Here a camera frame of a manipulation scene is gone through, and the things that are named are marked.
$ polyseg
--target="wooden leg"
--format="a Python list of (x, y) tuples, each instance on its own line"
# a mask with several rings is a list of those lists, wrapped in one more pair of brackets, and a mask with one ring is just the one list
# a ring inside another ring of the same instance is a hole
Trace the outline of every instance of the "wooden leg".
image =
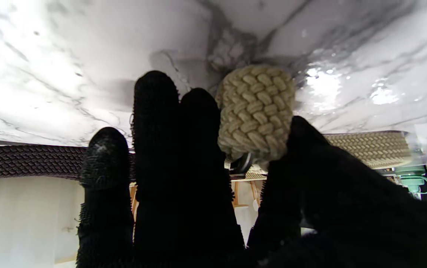
[(134, 185), (133, 187), (130, 187), (130, 200), (132, 201), (132, 204), (131, 204), (132, 215), (134, 215), (134, 212), (137, 207), (136, 192), (137, 192), (136, 185)]
[(235, 207), (236, 205), (238, 205), (238, 182), (235, 182), (235, 198), (233, 199), (233, 206)]
[(258, 204), (258, 207), (259, 207), (260, 201), (259, 201), (258, 190), (256, 189), (255, 182), (249, 181), (249, 185), (251, 186), (251, 192), (253, 193), (253, 199), (256, 200), (256, 203)]

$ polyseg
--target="glove finger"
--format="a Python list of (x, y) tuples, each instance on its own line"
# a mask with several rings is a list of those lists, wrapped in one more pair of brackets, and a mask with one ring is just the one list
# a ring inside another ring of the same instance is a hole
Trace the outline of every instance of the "glove finger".
[(150, 71), (134, 87), (132, 137), (137, 163), (162, 163), (178, 150), (179, 94), (173, 81)]
[(185, 158), (195, 169), (222, 172), (225, 155), (218, 146), (220, 110), (215, 99), (196, 88), (181, 101), (182, 143)]
[(138, 201), (168, 198), (179, 169), (179, 95), (173, 81), (150, 71), (134, 87), (131, 123)]
[(124, 136), (112, 127), (97, 132), (89, 142), (81, 169), (84, 188), (106, 189), (129, 183), (129, 152)]
[(112, 127), (89, 142), (81, 169), (85, 189), (78, 227), (77, 267), (99, 267), (130, 258), (134, 219), (129, 193), (128, 147)]

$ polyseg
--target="dark brown braided rope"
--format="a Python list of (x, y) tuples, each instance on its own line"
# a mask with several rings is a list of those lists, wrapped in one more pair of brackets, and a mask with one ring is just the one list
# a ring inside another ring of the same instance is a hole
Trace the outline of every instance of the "dark brown braided rope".
[[(85, 147), (71, 146), (0, 146), (0, 178), (48, 176), (78, 180), (85, 151)], [(130, 180), (134, 182), (134, 154), (130, 154), (130, 161)]]

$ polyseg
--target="gloved hand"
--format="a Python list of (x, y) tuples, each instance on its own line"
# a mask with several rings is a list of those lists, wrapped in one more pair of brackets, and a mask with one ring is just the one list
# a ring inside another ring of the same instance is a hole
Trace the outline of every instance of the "gloved hand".
[[(293, 117), (287, 148), (270, 164), (250, 233), (249, 246), (275, 251), (260, 267), (427, 266), (427, 203), (331, 146), (302, 117)], [(314, 233), (297, 235), (301, 217)]]
[(172, 266), (242, 251), (225, 155), (217, 145), (219, 127), (220, 112), (205, 90), (193, 89), (179, 103), (164, 73), (140, 78), (131, 123), (139, 202), (135, 240), (127, 144), (115, 129), (101, 129), (81, 172), (78, 267)]

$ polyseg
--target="white wall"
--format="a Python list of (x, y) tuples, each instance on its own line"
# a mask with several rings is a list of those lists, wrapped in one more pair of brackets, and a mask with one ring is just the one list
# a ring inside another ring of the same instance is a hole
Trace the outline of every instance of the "white wall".
[(75, 181), (0, 179), (0, 268), (51, 268), (72, 257), (83, 198)]

